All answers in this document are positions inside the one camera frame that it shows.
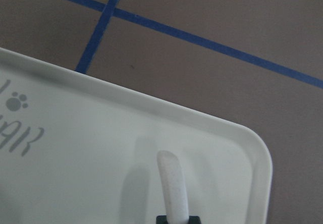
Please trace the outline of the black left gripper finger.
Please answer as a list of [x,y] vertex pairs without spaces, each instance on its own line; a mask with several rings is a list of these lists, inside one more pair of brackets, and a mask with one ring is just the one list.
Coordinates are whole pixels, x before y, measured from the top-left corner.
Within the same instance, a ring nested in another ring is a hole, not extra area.
[[[156,217],[156,224],[169,224],[166,215],[159,215]],[[200,217],[189,216],[188,224],[201,224]]]

